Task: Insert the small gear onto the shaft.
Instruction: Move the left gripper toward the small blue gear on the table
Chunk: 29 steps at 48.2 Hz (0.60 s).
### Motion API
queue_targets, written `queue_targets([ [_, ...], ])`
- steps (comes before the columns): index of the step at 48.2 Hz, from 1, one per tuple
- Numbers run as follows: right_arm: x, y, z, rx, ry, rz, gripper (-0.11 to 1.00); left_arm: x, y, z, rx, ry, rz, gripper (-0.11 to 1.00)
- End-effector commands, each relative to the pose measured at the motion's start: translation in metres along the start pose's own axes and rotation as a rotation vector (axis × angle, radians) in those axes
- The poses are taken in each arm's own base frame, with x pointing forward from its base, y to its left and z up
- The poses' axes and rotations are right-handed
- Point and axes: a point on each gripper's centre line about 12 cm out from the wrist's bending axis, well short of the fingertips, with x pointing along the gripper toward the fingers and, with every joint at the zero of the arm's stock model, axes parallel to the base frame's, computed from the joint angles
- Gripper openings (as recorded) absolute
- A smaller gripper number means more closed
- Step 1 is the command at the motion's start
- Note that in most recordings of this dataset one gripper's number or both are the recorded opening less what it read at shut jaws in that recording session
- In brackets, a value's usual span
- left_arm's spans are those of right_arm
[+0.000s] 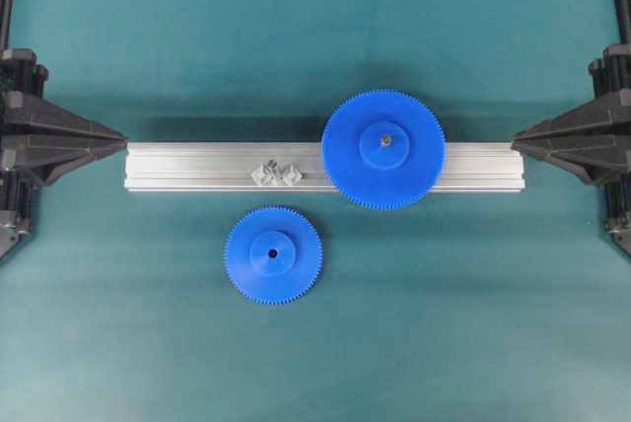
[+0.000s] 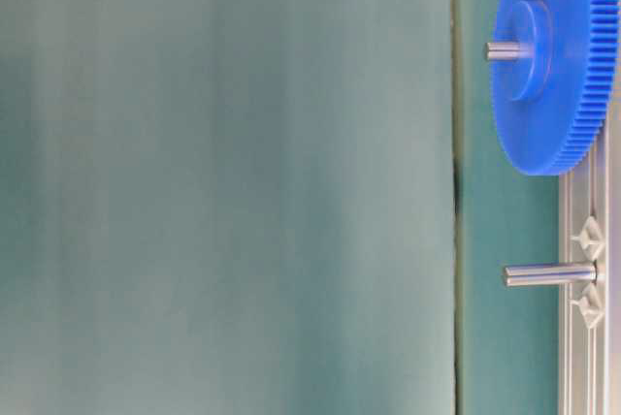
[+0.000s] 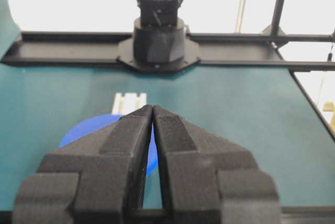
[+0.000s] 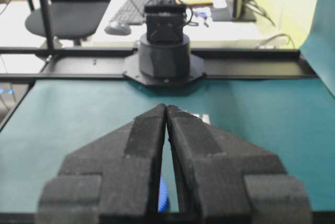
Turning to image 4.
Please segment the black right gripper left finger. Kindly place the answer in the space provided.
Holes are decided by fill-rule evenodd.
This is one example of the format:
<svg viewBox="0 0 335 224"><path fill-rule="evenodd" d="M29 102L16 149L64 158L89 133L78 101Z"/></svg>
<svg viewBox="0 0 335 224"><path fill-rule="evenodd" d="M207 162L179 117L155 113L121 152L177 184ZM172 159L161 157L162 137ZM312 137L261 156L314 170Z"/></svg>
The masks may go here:
<svg viewBox="0 0 335 224"><path fill-rule="evenodd" d="M138 222L158 209L165 105L67 154L41 193L36 223Z"/></svg>

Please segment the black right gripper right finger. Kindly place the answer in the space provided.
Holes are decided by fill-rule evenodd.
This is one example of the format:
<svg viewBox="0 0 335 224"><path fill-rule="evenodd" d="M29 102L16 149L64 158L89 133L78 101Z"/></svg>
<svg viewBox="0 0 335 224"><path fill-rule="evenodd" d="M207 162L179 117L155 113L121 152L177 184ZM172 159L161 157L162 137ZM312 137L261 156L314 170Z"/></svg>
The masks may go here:
<svg viewBox="0 0 335 224"><path fill-rule="evenodd" d="M301 180L273 152L167 107L171 144L204 223L312 223Z"/></svg>

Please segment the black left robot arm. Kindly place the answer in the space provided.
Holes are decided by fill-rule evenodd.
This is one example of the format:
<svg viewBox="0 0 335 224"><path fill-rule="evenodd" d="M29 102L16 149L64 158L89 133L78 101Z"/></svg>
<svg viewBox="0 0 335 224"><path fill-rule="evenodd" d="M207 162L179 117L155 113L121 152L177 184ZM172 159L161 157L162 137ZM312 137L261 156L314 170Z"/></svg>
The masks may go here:
<svg viewBox="0 0 335 224"><path fill-rule="evenodd" d="M192 55L185 5L154 0L144 8L138 70L155 80L186 83L204 73ZM41 193L35 223L144 223L158 213L166 106L68 153Z"/></svg>

